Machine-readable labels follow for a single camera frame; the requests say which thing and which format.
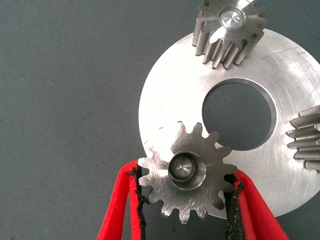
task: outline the metal disc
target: metal disc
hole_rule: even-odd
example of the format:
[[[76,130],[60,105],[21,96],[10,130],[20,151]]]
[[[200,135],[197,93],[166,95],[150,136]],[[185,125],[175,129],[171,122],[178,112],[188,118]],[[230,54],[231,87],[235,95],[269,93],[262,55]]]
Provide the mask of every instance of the metal disc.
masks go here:
[[[139,106],[139,128],[143,147],[150,156],[151,140],[159,128],[182,121],[191,132],[203,124],[202,108],[209,91],[225,83],[242,83],[259,91],[268,102],[271,127],[265,140],[255,149],[232,151],[224,163],[236,165],[254,182],[277,217],[293,211],[320,190],[320,173],[305,169],[288,148],[293,139],[290,121],[298,113],[320,105],[320,65],[301,46],[265,29],[264,37],[241,66],[212,69],[195,56],[190,34],[170,47],[156,62],[144,84]],[[168,133],[159,141],[172,141]],[[208,136],[206,128],[202,135]],[[214,207],[209,214],[226,217]]]

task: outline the small metal gear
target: small metal gear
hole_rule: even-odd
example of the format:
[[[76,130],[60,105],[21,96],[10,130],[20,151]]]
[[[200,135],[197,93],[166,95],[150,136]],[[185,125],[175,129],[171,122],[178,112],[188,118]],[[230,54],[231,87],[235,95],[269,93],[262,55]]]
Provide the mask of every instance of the small metal gear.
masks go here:
[[[299,150],[294,158],[305,160],[307,169],[320,171],[320,105],[300,112],[291,123],[296,129],[287,134],[295,141],[288,146]]]
[[[263,37],[268,21],[261,16],[265,7],[256,7],[259,0],[205,0],[200,7],[192,45],[196,55],[204,54],[203,63],[213,60],[228,69],[239,65]]]
[[[141,167],[149,169],[149,174],[141,177],[139,184],[153,187],[147,201],[162,200],[164,217],[178,209],[183,224],[188,222],[191,210],[195,210],[201,219],[208,213],[208,204],[222,210],[225,205],[218,193],[231,193],[234,189],[224,179],[225,175],[237,170],[236,166],[223,163],[231,148],[216,148],[219,134],[213,132],[204,138],[202,132],[201,123],[187,133],[184,124],[179,122],[175,141],[168,149],[149,149],[153,156],[138,160]]]

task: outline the aluminum plate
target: aluminum plate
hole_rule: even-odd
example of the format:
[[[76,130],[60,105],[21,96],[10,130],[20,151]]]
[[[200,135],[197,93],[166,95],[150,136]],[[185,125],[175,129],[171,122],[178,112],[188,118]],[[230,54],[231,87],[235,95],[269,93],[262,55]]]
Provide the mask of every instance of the aluminum plate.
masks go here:
[[[271,127],[263,143],[255,149],[232,151],[224,163],[233,164],[253,180],[265,202],[277,217],[293,211],[320,190],[320,173],[305,169],[294,159],[297,150],[286,132],[298,113],[320,105],[320,65],[301,46],[265,29],[264,37],[240,66],[212,69],[195,56],[190,34],[171,46],[156,62],[144,84],[139,105],[139,128],[148,157],[151,139],[159,128],[182,121],[191,132],[203,124],[202,108],[209,91],[224,83],[243,83],[259,91],[270,107]],[[202,135],[208,136],[206,128]],[[168,144],[168,133],[158,144]],[[209,214],[225,218],[225,210],[214,207]]]

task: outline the gear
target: gear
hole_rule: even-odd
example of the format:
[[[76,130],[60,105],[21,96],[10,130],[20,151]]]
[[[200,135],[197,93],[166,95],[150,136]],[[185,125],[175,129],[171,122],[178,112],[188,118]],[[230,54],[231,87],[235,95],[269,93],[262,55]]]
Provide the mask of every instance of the gear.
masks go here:
[[[268,21],[261,16],[265,7],[256,7],[259,0],[205,0],[200,7],[192,45],[196,55],[204,54],[203,63],[213,60],[228,69],[239,65],[263,37]]]
[[[139,179],[141,186],[153,187],[147,201],[162,200],[164,217],[178,209],[183,224],[188,222],[191,210],[195,210],[201,219],[208,213],[208,204],[222,210],[225,205],[218,193],[232,193],[234,189],[224,180],[225,175],[237,170],[236,166],[223,163],[231,148],[216,148],[219,134],[213,132],[204,138],[202,132],[201,123],[187,133],[184,124],[179,122],[175,141],[168,149],[149,149],[153,156],[138,161],[141,167],[149,169],[149,174]]]
[[[296,129],[287,134],[295,141],[288,146],[299,150],[294,158],[306,160],[307,169],[320,171],[320,105],[300,112],[291,123]]]

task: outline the metal surface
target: metal surface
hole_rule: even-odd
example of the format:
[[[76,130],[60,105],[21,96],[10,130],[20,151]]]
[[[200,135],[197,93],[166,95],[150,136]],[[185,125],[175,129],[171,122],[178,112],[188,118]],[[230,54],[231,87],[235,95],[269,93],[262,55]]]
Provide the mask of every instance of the metal surface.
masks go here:
[[[290,39],[265,29],[264,37],[241,66],[212,69],[194,55],[192,38],[190,34],[170,47],[144,84],[139,128],[147,156],[152,157],[150,147],[160,148],[175,139],[175,134],[168,132],[158,145],[152,144],[148,140],[159,128],[182,121],[191,132],[196,123],[203,124],[202,106],[212,88],[231,82],[247,84],[268,102],[271,127],[260,146],[232,151],[223,162],[251,177],[275,216],[300,207],[319,191],[320,174],[293,158],[296,150],[288,147],[292,138],[286,133],[293,129],[290,121],[299,112],[320,105],[320,65]],[[205,127],[202,136],[208,136]],[[226,217],[223,210],[208,211]]]
[[[205,0],[200,7],[192,44],[196,55],[204,54],[203,63],[213,60],[217,68],[239,65],[264,35],[268,21],[261,16],[259,0]]]
[[[306,160],[306,168],[320,171],[320,105],[300,112],[291,123],[296,129],[287,134],[295,141],[288,146],[299,150],[294,158]]]
[[[162,144],[163,139],[167,140],[167,136],[172,133],[175,134],[175,138],[167,142],[168,144]],[[219,138],[217,132],[211,133],[206,138],[202,137],[202,133],[201,123],[197,123],[191,133],[186,132],[182,122],[176,122],[173,128],[163,127],[158,134],[149,139],[149,142],[154,144],[149,146],[152,156],[140,158],[138,161],[141,167],[149,169],[149,174],[139,179],[141,186],[153,187],[148,202],[156,203],[162,200],[164,204],[161,213],[165,217],[168,217],[173,209],[178,209],[183,224],[188,222],[191,210],[195,210],[203,219],[208,213],[208,205],[224,209],[225,205],[218,193],[220,191],[232,193],[234,188],[224,179],[225,175],[233,174],[237,170],[236,166],[223,163],[223,158],[230,154],[231,148],[215,147]],[[188,171],[191,174],[192,168],[195,169],[192,178],[176,179],[170,173],[171,166],[174,170],[181,169],[174,163],[177,160],[181,163],[181,159],[188,166],[194,162],[194,167],[191,164]]]

